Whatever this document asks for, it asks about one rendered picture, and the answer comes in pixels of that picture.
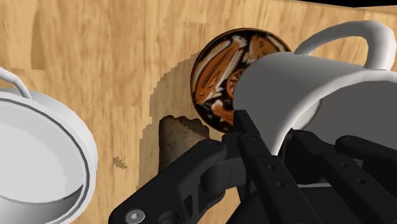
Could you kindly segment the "slice of brown bread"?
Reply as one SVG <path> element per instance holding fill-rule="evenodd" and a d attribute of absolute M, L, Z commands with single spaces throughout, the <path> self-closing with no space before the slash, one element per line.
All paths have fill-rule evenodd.
<path fill-rule="evenodd" d="M 198 118 L 168 115 L 159 122 L 159 168 L 162 172 L 173 161 L 203 139 L 209 139 L 209 128 Z"/>

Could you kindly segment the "white mug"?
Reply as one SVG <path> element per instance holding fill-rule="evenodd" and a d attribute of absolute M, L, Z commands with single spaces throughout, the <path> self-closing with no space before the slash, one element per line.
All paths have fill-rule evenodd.
<path fill-rule="evenodd" d="M 313 56 L 330 41 L 360 36 L 368 45 L 364 65 Z M 375 20 L 334 25 L 306 39 L 294 52 L 252 63 L 233 93 L 233 107 L 247 111 L 271 153 L 291 129 L 308 130 L 328 143 L 352 135 L 397 150 L 397 42 Z"/>

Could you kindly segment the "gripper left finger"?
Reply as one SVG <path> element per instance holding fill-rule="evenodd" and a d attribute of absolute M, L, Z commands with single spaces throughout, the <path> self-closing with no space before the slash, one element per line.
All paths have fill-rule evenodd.
<path fill-rule="evenodd" d="M 322 224 L 281 159 L 244 110 L 221 141 L 205 139 L 117 206 L 108 224 L 197 224 L 225 191 L 244 186 L 242 221 Z"/>

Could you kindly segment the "white pot with grey rim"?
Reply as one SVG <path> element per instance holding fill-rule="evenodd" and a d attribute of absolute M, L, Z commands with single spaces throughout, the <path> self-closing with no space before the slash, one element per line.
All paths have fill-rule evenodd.
<path fill-rule="evenodd" d="M 0 224 L 70 224 L 95 190 L 98 152 L 82 119 L 0 67 Z"/>

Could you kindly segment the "brown patterned plate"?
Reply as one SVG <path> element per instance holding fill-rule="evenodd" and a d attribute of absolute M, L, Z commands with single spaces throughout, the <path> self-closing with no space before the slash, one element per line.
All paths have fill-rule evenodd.
<path fill-rule="evenodd" d="M 199 53 L 191 71 L 193 106 L 210 127 L 230 132 L 233 127 L 233 93 L 244 70 L 254 61 L 290 47 L 271 32 L 255 28 L 226 31 Z"/>

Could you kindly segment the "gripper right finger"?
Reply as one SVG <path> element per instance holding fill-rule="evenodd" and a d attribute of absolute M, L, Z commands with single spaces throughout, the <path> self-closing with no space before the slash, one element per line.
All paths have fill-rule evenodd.
<path fill-rule="evenodd" d="M 324 177 L 362 224 L 396 224 L 397 198 L 350 157 L 307 131 L 296 130 L 291 146 L 305 174 Z"/>

